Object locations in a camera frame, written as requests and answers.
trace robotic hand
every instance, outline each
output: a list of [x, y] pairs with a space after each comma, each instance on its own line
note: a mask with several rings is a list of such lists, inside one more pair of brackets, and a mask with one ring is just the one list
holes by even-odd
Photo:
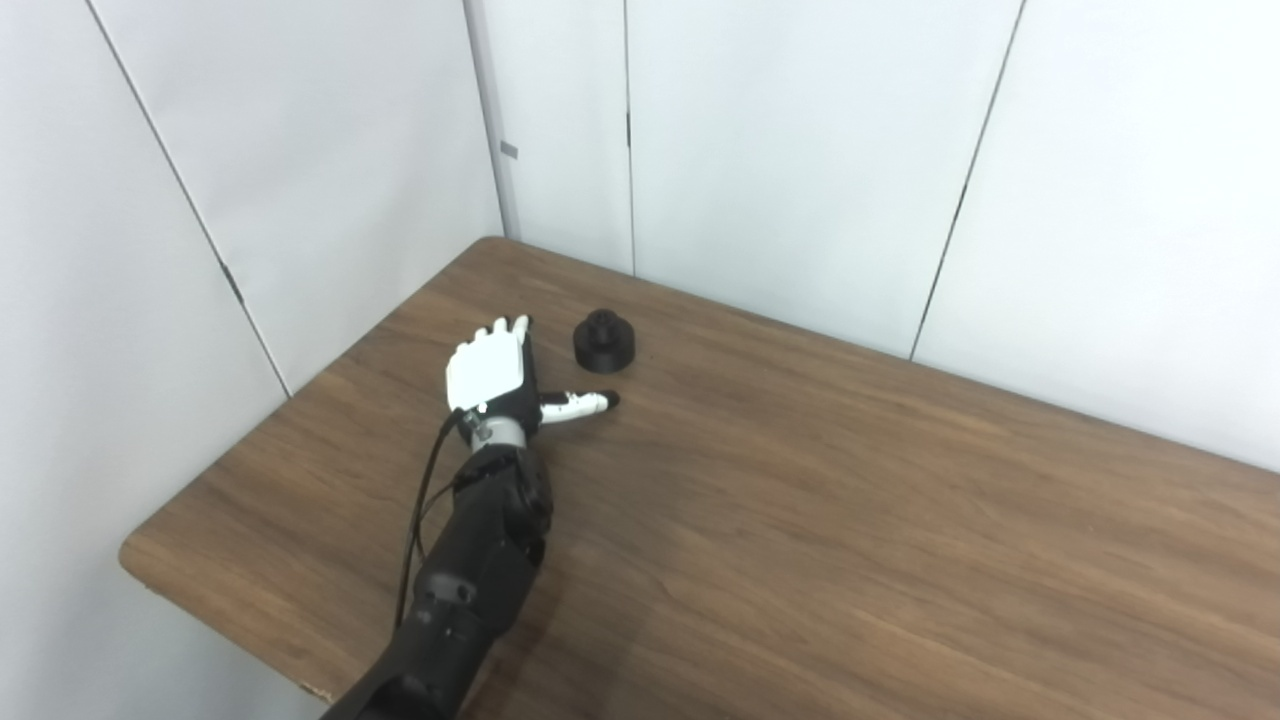
[[[458, 430], [472, 450], [451, 483], [453, 515], [422, 559], [408, 612], [397, 609], [390, 644], [321, 720], [451, 720], [489, 647], [515, 624], [541, 566], [553, 510], [547, 473], [527, 438], [544, 423], [618, 404], [611, 391], [540, 395], [529, 332], [525, 315], [513, 323], [498, 318], [449, 359], [451, 420], [461, 418]], [[410, 557], [406, 548], [406, 579]]]
[[540, 395], [534, 373], [527, 315], [509, 323], [493, 322], [475, 340], [458, 345], [445, 369], [449, 407], [463, 411], [461, 432], [480, 450], [490, 442], [524, 447], [545, 423], [563, 423], [603, 413], [618, 404], [618, 395], [557, 392]]

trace white wall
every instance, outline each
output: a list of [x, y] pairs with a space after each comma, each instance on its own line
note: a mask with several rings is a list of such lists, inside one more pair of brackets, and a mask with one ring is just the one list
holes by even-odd
[[88, 8], [0, 4], [0, 715], [316, 717], [128, 578], [284, 398]]
[[631, 273], [622, 0], [467, 4], [508, 236]]
[[1280, 470], [1277, 35], [1032, 0], [916, 360]]
[[460, 0], [93, 0], [292, 389], [500, 234]]
[[906, 356], [1018, 0], [631, 0], [636, 272]]

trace black wire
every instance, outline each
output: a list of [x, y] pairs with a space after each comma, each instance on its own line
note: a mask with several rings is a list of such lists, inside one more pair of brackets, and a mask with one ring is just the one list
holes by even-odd
[[[426, 498], [426, 486], [431, 482], [431, 473], [435, 471], [435, 460], [440, 455], [440, 447], [444, 445], [444, 438], [449, 437], [449, 433], [458, 424], [462, 418], [462, 410], [454, 410], [449, 413], [449, 416], [444, 419], [444, 424], [440, 425], [440, 434], [435, 436], [435, 445], [431, 446], [431, 456], [426, 460], [426, 469], [422, 470], [422, 480], [417, 486], [417, 497], [413, 498], [413, 512], [408, 516], [408, 533], [404, 537], [404, 557], [401, 560], [401, 580], [399, 591], [396, 593], [396, 628], [401, 625], [401, 620], [404, 618], [404, 603], [408, 598], [408, 574], [410, 568], [413, 564], [413, 546], [419, 547], [421, 552], [422, 539], [419, 528], [422, 521], [422, 515], [430, 506], [424, 510], [422, 501]], [[442, 488], [435, 496], [431, 497], [434, 503], [444, 491], [453, 487], [451, 482], [448, 486]]]

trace wood grain tabletop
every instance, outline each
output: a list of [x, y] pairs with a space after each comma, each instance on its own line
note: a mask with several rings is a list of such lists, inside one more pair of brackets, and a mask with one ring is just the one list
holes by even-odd
[[[636, 328], [616, 375], [573, 361], [595, 307]], [[622, 404], [535, 438], [548, 557], [466, 717], [1280, 717], [1280, 477], [506, 240], [192, 482], [123, 565], [338, 697], [389, 637], [444, 365], [520, 313], [544, 391]], [[465, 457], [451, 439], [435, 482]]]

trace black cap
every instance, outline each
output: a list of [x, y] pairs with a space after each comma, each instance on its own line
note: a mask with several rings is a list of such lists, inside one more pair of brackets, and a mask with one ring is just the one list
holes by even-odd
[[573, 329], [573, 356], [593, 373], [617, 373], [636, 357], [636, 332], [613, 310], [594, 310]]

